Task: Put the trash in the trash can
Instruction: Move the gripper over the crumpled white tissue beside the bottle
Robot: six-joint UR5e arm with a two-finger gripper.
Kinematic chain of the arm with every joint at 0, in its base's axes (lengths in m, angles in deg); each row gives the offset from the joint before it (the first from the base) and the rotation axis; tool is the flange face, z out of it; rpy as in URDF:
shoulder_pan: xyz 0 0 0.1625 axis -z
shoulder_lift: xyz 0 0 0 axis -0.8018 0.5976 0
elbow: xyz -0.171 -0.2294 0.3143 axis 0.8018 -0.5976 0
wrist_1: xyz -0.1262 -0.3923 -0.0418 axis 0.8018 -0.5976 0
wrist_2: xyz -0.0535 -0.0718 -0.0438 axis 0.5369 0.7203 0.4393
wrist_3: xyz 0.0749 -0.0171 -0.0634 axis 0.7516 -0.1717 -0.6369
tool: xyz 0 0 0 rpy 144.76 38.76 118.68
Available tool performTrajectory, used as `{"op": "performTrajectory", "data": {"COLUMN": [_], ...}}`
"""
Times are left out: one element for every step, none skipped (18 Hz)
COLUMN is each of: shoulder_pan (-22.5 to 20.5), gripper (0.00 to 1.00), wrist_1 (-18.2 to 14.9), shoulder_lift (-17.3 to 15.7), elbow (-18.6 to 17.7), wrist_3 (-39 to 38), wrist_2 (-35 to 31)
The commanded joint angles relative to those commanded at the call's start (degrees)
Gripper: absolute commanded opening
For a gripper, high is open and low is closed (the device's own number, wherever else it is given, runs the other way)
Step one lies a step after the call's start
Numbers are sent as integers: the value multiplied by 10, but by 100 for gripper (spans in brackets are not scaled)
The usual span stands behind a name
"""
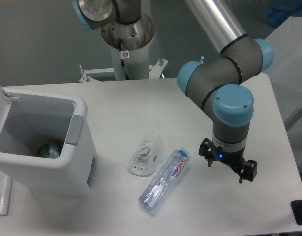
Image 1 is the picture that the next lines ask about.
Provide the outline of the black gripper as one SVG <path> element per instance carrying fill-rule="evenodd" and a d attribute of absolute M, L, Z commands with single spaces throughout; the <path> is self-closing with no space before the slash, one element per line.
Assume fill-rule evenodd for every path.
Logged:
<path fill-rule="evenodd" d="M 254 160 L 244 160 L 245 147 L 236 152 L 223 151 L 222 146 L 216 146 L 210 139 L 205 138 L 199 147 L 199 155 L 203 156 L 210 167 L 214 161 L 222 162 L 239 174 L 239 184 L 243 180 L 253 182 L 257 175 L 258 163 Z"/>

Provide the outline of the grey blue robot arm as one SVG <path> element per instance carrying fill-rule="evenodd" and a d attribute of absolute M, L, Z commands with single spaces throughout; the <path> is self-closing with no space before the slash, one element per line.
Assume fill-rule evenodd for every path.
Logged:
<path fill-rule="evenodd" d="M 186 63 L 177 84 L 213 122 L 213 138 L 204 139 L 199 154 L 208 165 L 229 166 L 240 180 L 253 181 L 257 162 L 244 159 L 254 98 L 242 86 L 270 67 L 273 51 L 262 39 L 251 39 L 222 0 L 189 0 L 190 8 L 220 58 L 209 65 Z M 72 7 L 86 31 L 101 30 L 113 54 L 117 80 L 146 79 L 149 55 L 144 49 L 155 35 L 155 26 L 141 11 L 138 0 L 75 0 Z M 139 57 L 137 51 L 143 51 Z"/>

